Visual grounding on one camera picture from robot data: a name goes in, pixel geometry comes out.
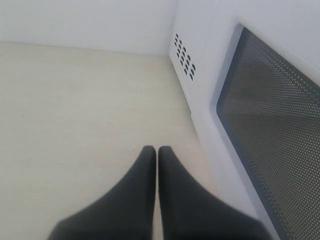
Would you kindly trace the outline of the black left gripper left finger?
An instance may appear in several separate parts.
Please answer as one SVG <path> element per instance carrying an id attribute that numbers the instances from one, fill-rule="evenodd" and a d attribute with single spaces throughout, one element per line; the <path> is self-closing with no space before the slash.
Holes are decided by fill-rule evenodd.
<path id="1" fill-rule="evenodd" d="M 61 220 L 50 240 L 151 240 L 156 196 L 156 150 L 142 148 L 120 181 L 97 201 Z"/>

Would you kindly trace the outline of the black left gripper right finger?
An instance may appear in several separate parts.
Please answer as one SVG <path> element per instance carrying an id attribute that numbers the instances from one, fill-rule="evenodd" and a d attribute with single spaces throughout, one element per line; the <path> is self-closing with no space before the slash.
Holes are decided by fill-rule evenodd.
<path id="1" fill-rule="evenodd" d="M 158 192 L 165 240 L 271 239 L 258 220 L 200 185 L 170 146 L 158 150 Z"/>

